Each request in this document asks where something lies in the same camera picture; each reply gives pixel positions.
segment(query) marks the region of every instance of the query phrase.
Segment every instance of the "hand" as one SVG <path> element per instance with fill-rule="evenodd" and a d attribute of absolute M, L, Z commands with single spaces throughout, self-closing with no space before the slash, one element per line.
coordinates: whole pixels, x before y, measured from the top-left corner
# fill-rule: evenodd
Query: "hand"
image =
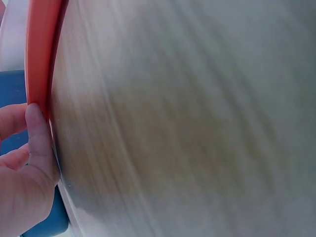
<path fill-rule="evenodd" d="M 28 144 L 0 156 L 0 236 L 17 237 L 50 213 L 59 170 L 37 104 L 0 109 L 0 142 L 27 127 Z"/>

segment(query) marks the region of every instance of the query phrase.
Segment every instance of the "blue fabric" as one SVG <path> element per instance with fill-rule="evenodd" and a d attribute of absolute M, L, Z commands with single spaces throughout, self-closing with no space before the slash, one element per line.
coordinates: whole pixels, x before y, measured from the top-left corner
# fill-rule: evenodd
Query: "blue fabric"
<path fill-rule="evenodd" d="M 0 108 L 26 102 L 24 71 L 0 72 Z M 6 154 L 28 142 L 27 131 L 12 135 L 1 143 L 0 154 Z M 58 188 L 49 217 L 23 234 L 23 237 L 52 237 L 68 228 L 68 216 Z"/>

